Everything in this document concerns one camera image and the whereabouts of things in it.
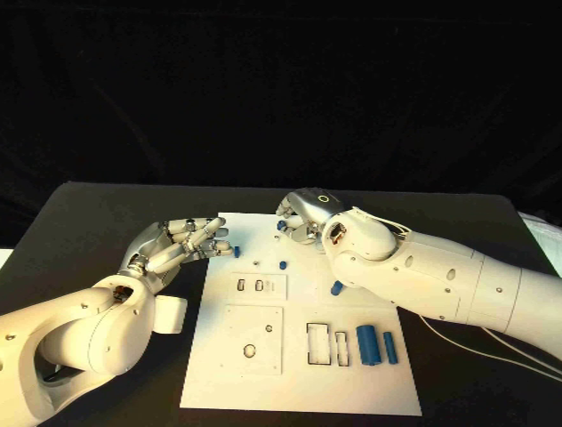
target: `robotic arm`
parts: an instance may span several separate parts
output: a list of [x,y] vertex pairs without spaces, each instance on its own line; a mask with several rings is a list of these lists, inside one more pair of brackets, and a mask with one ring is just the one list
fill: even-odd
[[280,230],[300,243],[322,241],[335,276],[414,313],[486,327],[562,360],[562,278],[515,267],[470,247],[346,209],[323,189],[285,198]]
[[[224,218],[156,222],[130,245],[119,274],[0,316],[0,425],[38,425],[130,370],[152,331],[181,332],[187,301],[156,294],[184,263],[234,253],[230,242],[214,240],[228,235],[224,224]],[[64,367],[54,379],[41,359]]]

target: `blue cylinder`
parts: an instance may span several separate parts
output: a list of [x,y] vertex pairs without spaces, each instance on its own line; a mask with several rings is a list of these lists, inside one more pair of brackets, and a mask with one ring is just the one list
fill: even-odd
[[397,358],[397,349],[394,348],[392,332],[384,333],[384,342],[387,343],[388,361],[391,365],[395,365],[400,360]]
[[331,293],[338,296],[344,291],[344,283],[338,280],[333,284],[333,288],[331,289]]
[[381,363],[381,347],[378,345],[378,336],[375,326],[364,325],[356,328],[358,346],[361,348],[361,360],[364,365],[374,367]]

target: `black backdrop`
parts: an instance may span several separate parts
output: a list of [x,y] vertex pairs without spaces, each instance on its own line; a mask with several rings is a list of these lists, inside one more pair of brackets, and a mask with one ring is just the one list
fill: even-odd
[[562,222],[562,12],[0,2],[0,245],[66,181],[483,192]]

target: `robotic hand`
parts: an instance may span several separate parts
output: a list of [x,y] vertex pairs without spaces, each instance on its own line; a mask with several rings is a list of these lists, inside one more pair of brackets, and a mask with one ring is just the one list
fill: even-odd
[[[224,218],[156,222],[119,274],[94,287],[0,316],[0,425],[34,426],[128,372],[152,331],[179,333],[187,301],[156,294],[184,263],[234,253]],[[51,362],[56,375],[43,377]]]
[[[302,224],[290,227],[296,217]],[[475,249],[375,217],[323,189],[287,194],[279,229],[322,241],[333,274],[414,313],[490,328],[562,360],[562,278],[515,267]]]

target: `black tabletop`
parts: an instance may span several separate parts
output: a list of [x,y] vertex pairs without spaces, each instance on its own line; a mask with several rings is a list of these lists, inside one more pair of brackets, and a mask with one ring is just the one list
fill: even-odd
[[[218,212],[272,214],[286,194],[287,189],[67,183],[54,192],[0,271],[0,315],[93,286],[115,274],[128,245],[149,223]],[[335,194],[416,231],[555,274],[506,198],[372,191]],[[182,334],[153,334],[132,371],[83,396],[44,426],[562,426],[562,384],[444,342],[404,309],[400,315],[423,417],[181,408],[205,272],[207,262],[194,262],[165,290],[189,300]],[[431,323],[466,345],[519,359],[479,328]]]

